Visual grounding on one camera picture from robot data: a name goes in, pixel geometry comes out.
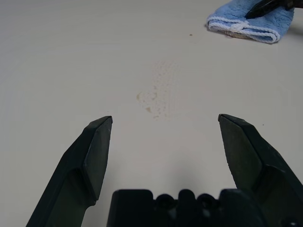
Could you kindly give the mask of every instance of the white countertop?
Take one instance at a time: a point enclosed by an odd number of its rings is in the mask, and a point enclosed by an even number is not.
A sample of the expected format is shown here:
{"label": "white countertop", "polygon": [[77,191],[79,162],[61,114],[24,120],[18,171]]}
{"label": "white countertop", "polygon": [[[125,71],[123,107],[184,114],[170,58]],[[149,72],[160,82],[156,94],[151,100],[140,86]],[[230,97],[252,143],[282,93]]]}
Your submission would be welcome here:
{"label": "white countertop", "polygon": [[303,182],[303,12],[278,44],[207,31],[227,0],[3,0],[0,226],[25,226],[62,154],[113,116],[107,172],[83,227],[112,193],[235,187],[218,114],[254,124]]}

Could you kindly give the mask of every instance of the blue cloth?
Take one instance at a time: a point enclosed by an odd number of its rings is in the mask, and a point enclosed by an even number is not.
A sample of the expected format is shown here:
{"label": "blue cloth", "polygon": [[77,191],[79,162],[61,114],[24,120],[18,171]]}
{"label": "blue cloth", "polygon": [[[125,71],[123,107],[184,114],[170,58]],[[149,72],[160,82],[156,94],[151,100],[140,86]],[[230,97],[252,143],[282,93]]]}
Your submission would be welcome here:
{"label": "blue cloth", "polygon": [[243,36],[264,43],[279,41],[293,20],[294,9],[287,11],[278,7],[263,17],[246,19],[245,15],[258,2],[260,0],[233,0],[221,6],[208,17],[208,28],[233,37]]}

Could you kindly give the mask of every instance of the white towel trim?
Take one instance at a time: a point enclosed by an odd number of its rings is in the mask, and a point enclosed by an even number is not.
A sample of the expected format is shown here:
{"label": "white towel trim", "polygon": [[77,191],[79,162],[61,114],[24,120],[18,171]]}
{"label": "white towel trim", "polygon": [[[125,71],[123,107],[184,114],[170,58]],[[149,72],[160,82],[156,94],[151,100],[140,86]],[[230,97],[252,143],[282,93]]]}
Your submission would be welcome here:
{"label": "white towel trim", "polygon": [[[220,22],[210,22],[211,20],[220,20],[223,22],[229,22],[229,23],[235,23],[234,25],[227,26],[225,24],[222,24]],[[210,17],[207,19],[207,25],[209,30],[212,31],[228,31],[231,33],[235,33],[236,35],[246,35],[247,37],[257,40],[259,42],[263,43],[275,43],[280,40],[280,34],[271,29],[266,27],[258,27],[258,26],[252,26],[249,25],[248,21],[241,21],[241,20],[230,20],[226,19],[224,17]],[[254,30],[264,31],[264,32],[253,32],[253,31],[247,31],[245,28],[250,28]],[[258,38],[258,36],[269,36],[272,38],[272,40],[264,40]]]}

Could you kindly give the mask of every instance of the table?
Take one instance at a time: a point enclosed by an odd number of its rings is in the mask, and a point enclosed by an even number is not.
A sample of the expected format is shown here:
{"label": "table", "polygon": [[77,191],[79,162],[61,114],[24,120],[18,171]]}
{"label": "table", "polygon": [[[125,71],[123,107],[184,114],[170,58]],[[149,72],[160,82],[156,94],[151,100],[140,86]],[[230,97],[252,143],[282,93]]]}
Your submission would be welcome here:
{"label": "table", "polygon": [[278,44],[207,31],[227,0],[3,0],[0,225],[25,226],[64,151],[113,116],[101,196],[234,188],[218,114],[254,124],[303,181],[303,12]]}

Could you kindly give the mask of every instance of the stain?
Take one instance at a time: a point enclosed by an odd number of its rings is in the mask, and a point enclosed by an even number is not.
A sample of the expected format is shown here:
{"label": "stain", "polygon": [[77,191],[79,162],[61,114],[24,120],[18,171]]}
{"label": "stain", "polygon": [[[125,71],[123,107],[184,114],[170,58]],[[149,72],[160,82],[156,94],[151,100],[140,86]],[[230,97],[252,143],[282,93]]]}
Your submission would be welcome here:
{"label": "stain", "polygon": [[176,72],[178,65],[173,61],[159,61],[154,65],[150,89],[137,94],[140,106],[153,115],[154,119],[172,116],[176,101]]}
{"label": "stain", "polygon": [[147,112],[152,113],[152,110],[150,107],[145,108],[147,110]]}
{"label": "stain", "polygon": [[137,101],[140,100],[140,94],[141,94],[141,92],[139,94],[137,94]]}

